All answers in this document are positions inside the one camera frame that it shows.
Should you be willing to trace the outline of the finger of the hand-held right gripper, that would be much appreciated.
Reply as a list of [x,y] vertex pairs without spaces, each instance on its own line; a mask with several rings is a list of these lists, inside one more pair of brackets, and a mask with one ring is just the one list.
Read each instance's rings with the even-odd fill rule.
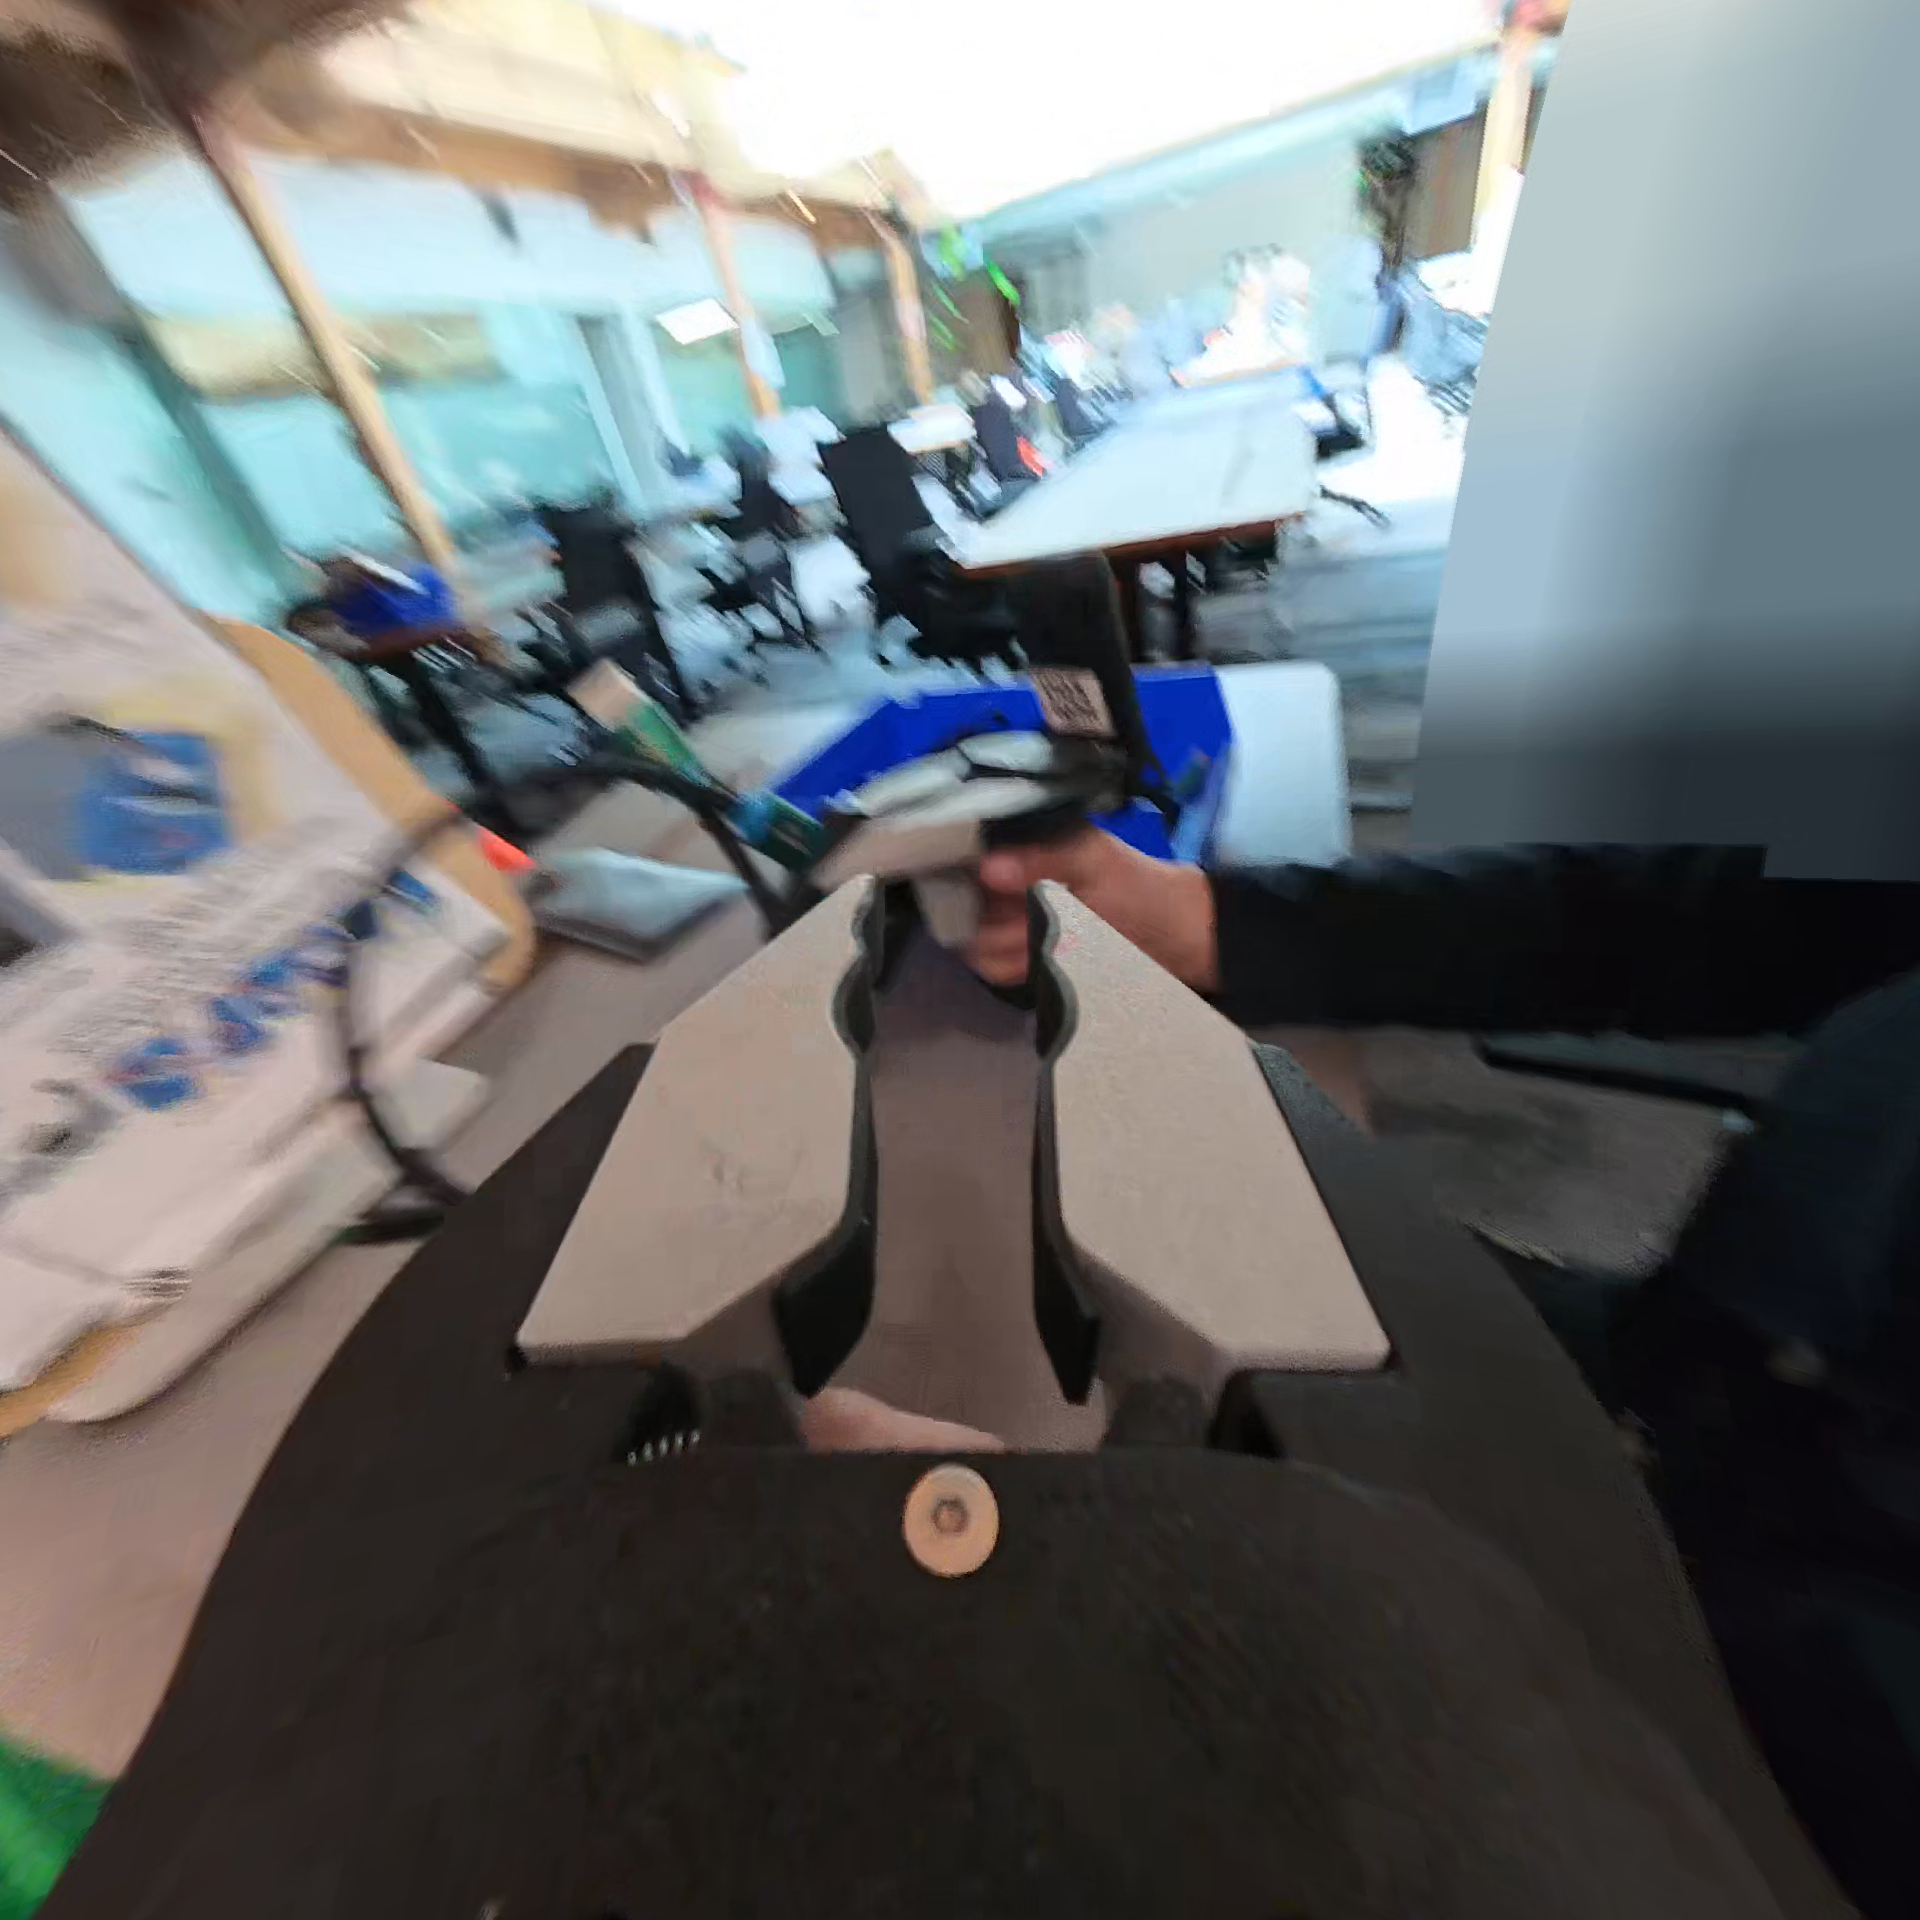
[[998,807],[997,786],[952,786],[907,807],[834,821],[832,840],[817,857],[817,889],[835,889],[854,878],[968,873]]
[[968,781],[1047,778],[1063,742],[1042,730],[965,736],[939,751],[904,759],[861,783],[864,809],[911,809]]

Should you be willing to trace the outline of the grey office desk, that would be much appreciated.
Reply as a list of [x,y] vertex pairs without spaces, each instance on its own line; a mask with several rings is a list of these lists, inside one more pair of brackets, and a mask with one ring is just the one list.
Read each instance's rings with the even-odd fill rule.
[[1313,435],[1288,374],[1246,376],[1141,401],[1087,450],[965,531],[955,563],[975,577],[1101,558],[1128,658],[1152,658],[1141,570],[1273,535],[1321,496]]

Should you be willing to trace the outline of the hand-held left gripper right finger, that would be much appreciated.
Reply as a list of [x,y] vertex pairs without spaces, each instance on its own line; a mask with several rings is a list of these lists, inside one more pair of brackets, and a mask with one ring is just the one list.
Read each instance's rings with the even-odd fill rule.
[[1257,1043],[1061,885],[1026,917],[1033,1312],[1063,1397],[1381,1373],[1386,1330]]

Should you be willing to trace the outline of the blue plastic bin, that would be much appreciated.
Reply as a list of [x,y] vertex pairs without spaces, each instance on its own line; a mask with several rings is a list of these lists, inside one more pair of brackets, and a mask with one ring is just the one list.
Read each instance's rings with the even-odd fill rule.
[[[1136,800],[1101,823],[1152,857],[1201,861],[1215,849],[1234,760],[1234,730],[1217,673],[1194,662],[1138,667],[1136,697],[1159,765],[1155,787],[1171,811]],[[768,786],[784,801],[821,817],[829,800],[901,762],[997,730],[1040,730],[1040,702],[1022,678],[910,690],[866,709]]]

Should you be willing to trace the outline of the long wooden office desk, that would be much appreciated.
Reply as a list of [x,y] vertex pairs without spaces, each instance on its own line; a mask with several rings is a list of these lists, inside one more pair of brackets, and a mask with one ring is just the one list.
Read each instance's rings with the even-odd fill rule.
[[405,642],[362,643],[345,632],[325,593],[288,606],[283,626],[290,635],[345,659],[371,691],[374,709],[387,730],[422,736],[454,760],[477,800],[498,800],[499,777],[475,747],[432,667],[438,655],[456,655],[469,664],[481,659],[481,646],[473,635],[454,630],[408,635]]

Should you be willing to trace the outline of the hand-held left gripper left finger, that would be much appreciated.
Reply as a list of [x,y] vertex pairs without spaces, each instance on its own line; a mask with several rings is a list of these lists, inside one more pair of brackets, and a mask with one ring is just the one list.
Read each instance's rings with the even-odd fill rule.
[[659,1032],[517,1354],[829,1382],[875,1293],[882,931],[850,879]]

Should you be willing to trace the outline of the person's right hand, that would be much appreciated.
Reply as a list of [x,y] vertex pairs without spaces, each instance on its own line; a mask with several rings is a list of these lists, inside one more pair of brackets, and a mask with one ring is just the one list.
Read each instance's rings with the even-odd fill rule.
[[1211,878],[1187,864],[1153,858],[1096,826],[993,848],[975,871],[975,931],[965,950],[975,975],[1016,987],[1029,961],[1029,894],[1054,881],[1121,939],[1185,987],[1217,987]]

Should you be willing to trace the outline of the black braided cable green plugs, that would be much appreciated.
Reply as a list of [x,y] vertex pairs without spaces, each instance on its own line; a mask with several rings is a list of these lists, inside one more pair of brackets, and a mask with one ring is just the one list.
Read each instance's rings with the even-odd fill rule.
[[[691,747],[683,726],[642,695],[616,667],[598,664],[568,691],[583,718],[583,751],[566,765],[549,765],[512,786],[517,800],[538,800],[566,783],[585,783],[589,794],[630,786],[690,815],[701,838],[722,857],[720,873],[737,874],[750,889],[752,910],[766,939],[786,931],[816,901],[809,873],[824,845],[823,824],[799,807],[784,801],[768,786],[731,787]],[[402,1136],[371,1081],[371,1041],[362,1030],[360,989],[365,954],[381,912],[399,905],[405,879],[415,874],[415,858],[438,849],[473,821],[454,807],[402,826],[371,881],[333,921],[333,954],[320,984],[330,1001],[330,1034],[342,1070],[342,1094],[351,1103],[365,1141],[391,1171],[391,1191],[378,1207],[338,1232],[339,1246],[387,1246],[430,1239],[448,1210],[466,1199],[432,1151]]]

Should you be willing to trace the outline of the green plastic bin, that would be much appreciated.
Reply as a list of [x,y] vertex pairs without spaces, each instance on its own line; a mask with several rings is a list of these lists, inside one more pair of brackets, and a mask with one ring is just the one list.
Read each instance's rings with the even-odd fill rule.
[[1,1917],[34,1917],[112,1782],[1,1736]]

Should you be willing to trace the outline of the instruction sheet on stand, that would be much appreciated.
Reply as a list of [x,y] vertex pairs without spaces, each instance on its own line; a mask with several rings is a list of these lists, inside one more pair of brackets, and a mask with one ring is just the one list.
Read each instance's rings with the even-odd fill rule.
[[[3,592],[8,590],[55,598],[125,593],[137,603],[176,608],[242,659],[397,829],[448,807],[325,667],[288,640],[186,608],[7,429]],[[408,1062],[378,1062],[371,1051],[374,1089],[385,1096],[397,1128],[434,1153],[475,1113],[486,1089],[477,1071],[446,1065],[441,1054],[507,987],[522,979],[535,942],[517,890],[475,853],[470,826],[459,826],[438,849],[422,857],[441,861],[446,873],[512,922],[510,950],[486,970],[470,1010],[446,1022],[426,1051]],[[393,1174],[376,1159],[345,1099],[339,1075],[320,1151],[296,1171],[290,1187],[239,1229],[178,1295],[125,1323],[97,1327],[34,1382],[3,1389],[3,1437],[48,1418],[110,1418],[158,1397],[335,1240],[339,1229],[376,1209],[391,1182]]]

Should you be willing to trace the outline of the person's right forearm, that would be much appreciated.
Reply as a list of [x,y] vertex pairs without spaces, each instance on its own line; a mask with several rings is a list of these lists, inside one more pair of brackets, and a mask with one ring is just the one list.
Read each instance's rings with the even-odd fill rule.
[[1915,970],[1913,879],[1758,848],[1453,848],[1215,871],[1215,1002],[1249,1023],[1746,1039]]

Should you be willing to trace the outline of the small blue parts bin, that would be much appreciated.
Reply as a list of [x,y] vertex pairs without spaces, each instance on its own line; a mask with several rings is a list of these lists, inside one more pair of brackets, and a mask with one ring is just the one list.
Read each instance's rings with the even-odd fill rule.
[[456,595],[432,567],[406,570],[338,555],[322,570],[330,611],[362,643],[446,635],[464,626]]

